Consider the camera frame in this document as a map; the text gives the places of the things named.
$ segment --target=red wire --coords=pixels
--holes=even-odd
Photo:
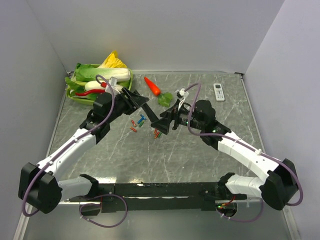
[[[224,206],[228,206],[228,205],[231,204],[235,199],[236,199],[236,195],[233,195],[232,199],[231,199],[229,202],[224,203],[223,205],[224,205]]]
[[[104,92],[105,92],[105,90],[103,90],[103,89],[91,89],[91,90],[85,91],[85,92],[76,92],[75,95],[83,97],[83,96],[87,96],[89,94],[102,94]]]

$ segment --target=white cable tie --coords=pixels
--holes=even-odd
[[[180,108],[182,107],[182,105],[184,104],[185,102],[185,98],[183,98],[180,102],[179,102],[179,105],[178,105],[178,111],[180,110]]]
[[[186,91],[186,92],[184,93],[184,95],[183,95],[183,98],[184,98],[184,99],[187,99],[188,96],[189,96],[189,92]]]
[[[255,154],[257,154],[258,156],[260,156],[261,153],[262,153],[262,150],[259,148],[259,149],[255,150],[254,152],[255,152]]]
[[[237,138],[234,142],[233,142],[233,144],[232,144],[232,146],[231,147],[233,147],[238,141],[241,141],[242,139],[239,137],[239,138]]]

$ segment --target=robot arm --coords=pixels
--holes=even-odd
[[[94,197],[99,182],[93,177],[82,174],[69,180],[59,181],[60,178],[88,149],[100,142],[110,131],[112,121],[122,114],[132,114],[148,100],[147,97],[140,96],[138,92],[130,92],[123,88],[122,93],[115,97],[111,115],[105,123],[97,127],[104,121],[112,107],[112,95],[107,92],[100,94],[85,121],[64,145],[37,165],[27,163],[22,168],[19,198],[24,198],[29,184],[41,170],[43,172],[33,184],[26,201],[43,213],[51,212],[59,202],[75,196]]]
[[[93,130],[90,134],[82,137],[84,133],[99,125],[111,109],[112,96],[109,93],[100,94],[94,102],[93,109],[88,113],[86,120],[80,125],[75,134],[56,152],[40,161],[37,165],[27,163],[21,170],[18,196],[23,199],[30,182],[35,178],[48,163],[50,166],[36,179],[36,184],[26,197],[29,204],[43,213],[51,212],[59,202],[76,196],[93,198],[99,191],[99,182],[91,176],[82,174],[77,178],[59,181],[65,170],[74,164],[88,149],[95,146],[110,131],[110,123],[122,114],[130,115],[138,108],[146,112],[150,119],[151,127],[158,129],[164,134],[169,133],[170,123],[174,121],[173,130],[179,125],[188,125],[188,115],[191,106],[185,103],[185,97],[179,96],[176,103],[160,114],[160,119],[146,104],[149,100],[139,95],[137,91],[130,92],[126,88],[123,93],[115,98],[114,109],[108,120]],[[201,133],[217,133],[226,137],[201,136],[203,142],[221,151],[253,171],[257,177],[239,176],[227,173],[218,185],[224,187],[228,194],[242,194],[263,198],[263,200],[276,210],[281,210],[297,192],[297,183],[290,173],[278,163],[261,155],[261,150],[255,149],[241,140],[228,127],[216,120],[216,111],[208,100],[199,100],[195,104],[194,112],[190,120],[191,128],[201,130]],[[64,151],[55,161],[53,157],[61,152],[69,143],[73,144]],[[249,146],[254,151],[241,146],[238,143]],[[294,173],[294,164],[285,159],[283,163]]]
[[[188,125],[191,105],[185,103],[185,97],[180,94],[181,92],[184,93],[183,90],[177,91],[178,100],[170,109],[160,114],[160,119],[147,105],[142,106],[152,121],[151,127],[168,134],[172,121],[174,121],[173,130],[176,130],[179,125]],[[283,164],[279,165],[263,156],[261,149],[256,149],[244,142],[231,129],[216,120],[216,111],[212,108],[210,101],[198,100],[195,103],[189,125],[193,129],[201,130],[201,134],[198,135],[207,145],[233,157],[257,175],[257,177],[245,177],[228,173],[222,177],[220,182],[225,184],[232,194],[263,198],[272,208],[282,210],[298,191],[295,179],[282,166],[284,164],[297,175],[294,164],[285,159],[282,161]]]

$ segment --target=cable clip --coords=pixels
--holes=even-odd
[[[232,144],[232,146],[231,147],[233,147],[234,145],[236,145],[236,143],[238,142],[238,141],[241,141],[242,139],[239,137],[239,138],[237,138],[234,142],[233,142],[233,144]]]
[[[120,94],[120,91],[117,89],[117,81],[118,81],[118,79],[115,78],[114,76],[112,76],[112,77],[110,77],[110,79],[109,79],[108,82],[110,83],[112,90],[113,90],[114,92],[117,92],[118,94]],[[110,90],[110,88],[107,86],[107,84],[105,84],[105,89],[104,89],[104,91],[105,91],[106,93],[110,93],[110,94],[111,94],[111,90]]]
[[[258,156],[260,156],[261,153],[262,153],[262,150],[259,148],[259,149],[255,150],[254,152],[255,152],[255,154],[257,154]]]

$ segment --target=green tray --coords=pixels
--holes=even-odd
[[[96,67],[99,67],[100,66],[100,64],[92,64],[93,66],[96,66]],[[130,78],[130,83],[129,83],[129,90],[131,90],[131,87],[132,87],[132,82],[133,82],[133,73],[132,73],[132,71],[131,71],[131,69],[129,69],[130,70],[130,73],[131,73],[131,78]],[[73,81],[73,82],[75,82],[75,83],[80,83],[80,85],[82,85],[83,84],[83,86],[86,84],[86,82],[79,82],[79,81],[76,81],[76,76],[75,76],[75,72],[73,72],[73,75],[72,75],[72,77],[71,77],[71,80]],[[68,96],[68,94],[66,93],[66,96],[68,97],[68,98],[70,98],[70,99],[72,99],[72,100],[74,100],[75,102],[77,102],[77,103],[80,103],[80,104],[85,104],[85,105],[90,105],[90,106],[92,106],[93,104],[94,104],[94,101],[92,101],[92,100],[90,100],[90,99],[85,99],[85,98],[79,98],[79,97],[76,97],[76,96]]]

